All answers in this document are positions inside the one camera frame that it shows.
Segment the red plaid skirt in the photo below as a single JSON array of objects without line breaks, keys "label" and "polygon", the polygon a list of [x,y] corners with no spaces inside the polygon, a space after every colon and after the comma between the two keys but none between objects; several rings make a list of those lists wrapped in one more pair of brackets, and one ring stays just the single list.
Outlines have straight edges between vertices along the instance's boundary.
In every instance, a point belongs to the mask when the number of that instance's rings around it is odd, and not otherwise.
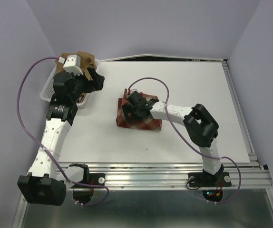
[{"label": "red plaid skirt", "polygon": [[130,117],[130,122],[128,122],[125,119],[125,115],[122,109],[123,105],[128,104],[126,97],[127,97],[127,89],[124,90],[123,96],[120,97],[117,102],[116,124],[118,127],[127,128],[127,129],[135,129],[135,130],[149,130],[149,131],[158,131],[158,132],[161,131],[162,129],[161,119],[152,119],[148,117],[145,120],[136,120],[132,118],[131,114],[128,114],[128,117]]}]

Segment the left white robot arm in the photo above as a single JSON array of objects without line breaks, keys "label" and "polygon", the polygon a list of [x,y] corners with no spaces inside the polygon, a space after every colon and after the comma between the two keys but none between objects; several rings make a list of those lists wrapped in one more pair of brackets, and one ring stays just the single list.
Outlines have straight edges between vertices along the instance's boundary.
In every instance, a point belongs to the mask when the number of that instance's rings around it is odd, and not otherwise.
[{"label": "left white robot arm", "polygon": [[36,158],[26,175],[18,178],[18,188],[28,203],[60,206],[66,192],[74,185],[94,190],[86,164],[73,163],[63,170],[58,163],[65,138],[70,131],[83,93],[100,91],[105,78],[88,67],[84,73],[65,70],[54,75],[54,94],[49,103],[45,130]]}]

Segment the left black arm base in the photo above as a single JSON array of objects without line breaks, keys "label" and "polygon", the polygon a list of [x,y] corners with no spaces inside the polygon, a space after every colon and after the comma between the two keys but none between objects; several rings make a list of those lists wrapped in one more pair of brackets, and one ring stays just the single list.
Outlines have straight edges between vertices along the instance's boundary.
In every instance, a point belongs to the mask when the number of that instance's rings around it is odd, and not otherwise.
[{"label": "left black arm base", "polygon": [[70,180],[79,184],[68,183],[71,189],[89,188],[86,185],[105,186],[104,173],[91,173],[88,165],[84,163],[72,163],[66,169],[66,174]]}]

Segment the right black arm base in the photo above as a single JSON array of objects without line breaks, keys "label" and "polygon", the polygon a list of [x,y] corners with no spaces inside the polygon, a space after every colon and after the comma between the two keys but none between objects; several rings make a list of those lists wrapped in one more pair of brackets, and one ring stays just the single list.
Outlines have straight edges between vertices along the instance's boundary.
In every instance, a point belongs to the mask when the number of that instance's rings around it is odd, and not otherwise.
[{"label": "right black arm base", "polygon": [[191,172],[188,174],[186,186],[189,189],[231,187],[231,178],[228,172],[224,171],[224,166],[214,175],[202,170],[202,172]]}]

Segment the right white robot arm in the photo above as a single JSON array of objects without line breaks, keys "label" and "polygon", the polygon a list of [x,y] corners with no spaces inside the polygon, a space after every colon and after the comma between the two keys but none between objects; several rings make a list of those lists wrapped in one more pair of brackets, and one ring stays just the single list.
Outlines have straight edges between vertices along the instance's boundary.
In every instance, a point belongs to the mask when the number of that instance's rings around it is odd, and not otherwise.
[{"label": "right white robot arm", "polygon": [[199,147],[197,152],[203,160],[203,180],[215,185],[220,180],[223,165],[217,149],[219,125],[202,104],[194,107],[169,105],[157,98],[146,98],[142,93],[133,91],[124,96],[122,105],[124,117],[128,122],[144,120],[166,120],[172,126],[186,128],[190,140]]}]

